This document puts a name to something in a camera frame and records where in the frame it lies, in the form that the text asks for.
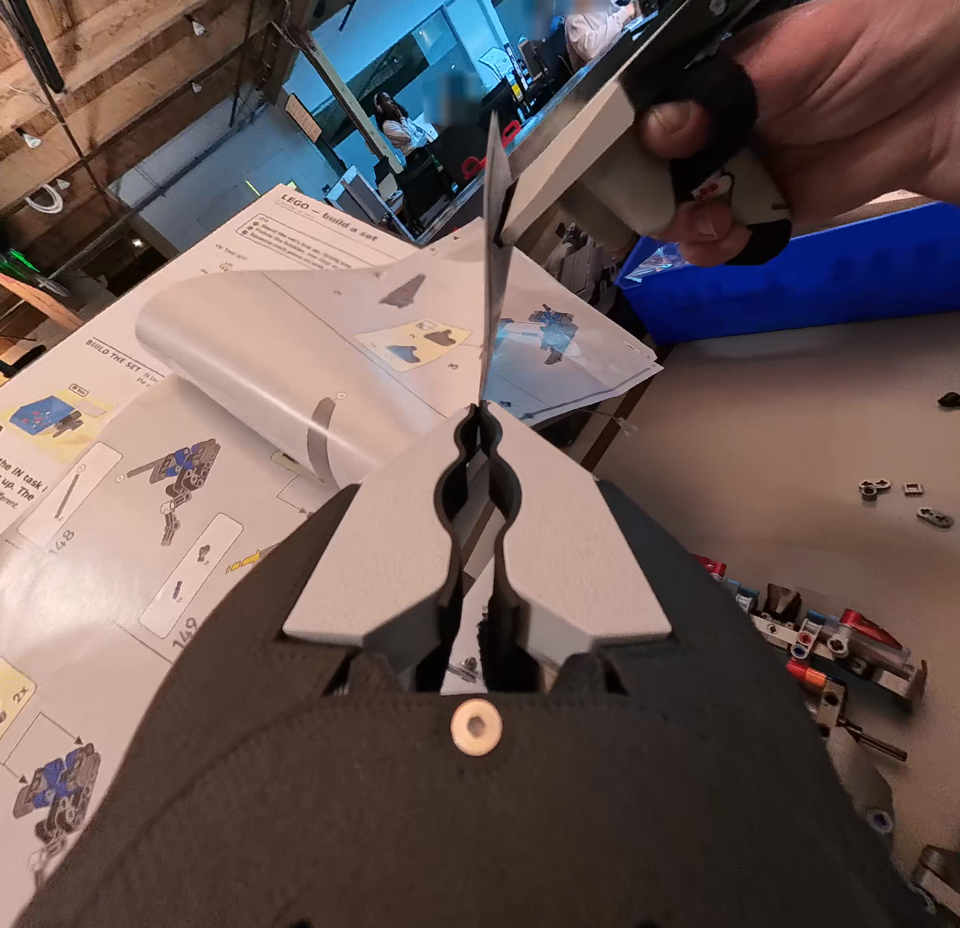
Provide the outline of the clear plastic parts bags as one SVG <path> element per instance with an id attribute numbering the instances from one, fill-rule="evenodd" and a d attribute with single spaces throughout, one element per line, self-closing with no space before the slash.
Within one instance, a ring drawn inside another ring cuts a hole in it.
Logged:
<path id="1" fill-rule="evenodd" d="M 655 275 L 678 271 L 690 266 L 676 243 L 658 243 L 651 239 L 642 239 L 630 260 L 624 263 L 621 280 L 638 284 Z"/>

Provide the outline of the blue plastic bin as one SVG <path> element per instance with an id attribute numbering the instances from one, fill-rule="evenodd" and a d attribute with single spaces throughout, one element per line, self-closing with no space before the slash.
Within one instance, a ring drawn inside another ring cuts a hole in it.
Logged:
<path id="1" fill-rule="evenodd" d="M 642 238 L 617 279 L 658 344 L 954 312 L 959 210 L 931 203 L 793 238 L 760 266 L 654 268 Z"/>

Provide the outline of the large lego vehicle chassis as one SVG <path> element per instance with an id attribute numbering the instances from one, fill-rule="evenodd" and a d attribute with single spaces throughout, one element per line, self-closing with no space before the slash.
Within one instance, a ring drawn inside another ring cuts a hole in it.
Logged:
<path id="1" fill-rule="evenodd" d="M 927 661 L 890 630 L 890 613 L 694 556 L 798 684 L 854 810 L 907 886 L 938 926 L 958 926 L 958 790 L 926 787 L 958 744 L 938 744 Z"/>

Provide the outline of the person's right hand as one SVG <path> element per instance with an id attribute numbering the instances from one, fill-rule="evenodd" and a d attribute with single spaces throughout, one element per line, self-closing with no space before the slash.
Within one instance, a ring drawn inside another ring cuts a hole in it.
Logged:
<path id="1" fill-rule="evenodd" d="M 959 0 L 811 0 L 726 41 L 793 220 L 907 190 L 959 203 Z"/>

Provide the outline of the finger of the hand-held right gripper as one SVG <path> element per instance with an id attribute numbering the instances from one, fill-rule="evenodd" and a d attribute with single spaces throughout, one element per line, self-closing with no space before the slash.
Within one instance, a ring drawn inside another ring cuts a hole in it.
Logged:
<path id="1" fill-rule="evenodd" d="M 642 146 L 636 117 L 620 82 L 607 82 L 519 176 L 499 227 L 500 242 L 517 245 L 576 184 L 628 232 L 639 234 L 642 209 L 633 198 L 642 186 Z"/>

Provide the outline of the lego instruction booklet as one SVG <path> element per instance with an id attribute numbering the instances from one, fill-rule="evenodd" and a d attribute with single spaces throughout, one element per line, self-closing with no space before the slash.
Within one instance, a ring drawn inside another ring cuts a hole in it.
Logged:
<path id="1" fill-rule="evenodd" d="M 2 386 L 2 926 L 222 598 L 476 394 L 484 242 L 277 187 Z"/>

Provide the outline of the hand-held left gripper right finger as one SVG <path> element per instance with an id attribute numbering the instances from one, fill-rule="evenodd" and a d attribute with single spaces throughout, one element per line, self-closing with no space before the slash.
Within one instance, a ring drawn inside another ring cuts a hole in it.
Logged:
<path id="1" fill-rule="evenodd" d="M 491 692 L 534 692 L 542 665 L 672 634 L 598 481 L 503 407 L 484 404 L 494 541 L 484 619 Z"/>

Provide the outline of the grey rolling cabinet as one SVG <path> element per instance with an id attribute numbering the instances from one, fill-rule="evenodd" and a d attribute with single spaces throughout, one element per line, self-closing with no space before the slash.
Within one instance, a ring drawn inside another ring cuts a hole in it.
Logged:
<path id="1" fill-rule="evenodd" d="M 378 190 L 359 172 L 350 166 L 340 179 L 342 193 L 337 197 L 340 210 L 379 227 L 396 226 L 399 222 Z"/>

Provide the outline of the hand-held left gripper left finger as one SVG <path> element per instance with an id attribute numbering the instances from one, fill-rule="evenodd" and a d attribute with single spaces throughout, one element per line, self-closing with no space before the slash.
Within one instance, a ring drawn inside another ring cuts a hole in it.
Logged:
<path id="1" fill-rule="evenodd" d="M 357 488 L 291 613 L 286 636 L 385 657 L 438 692 L 459 631 L 462 543 L 478 407 L 458 409 Z"/>

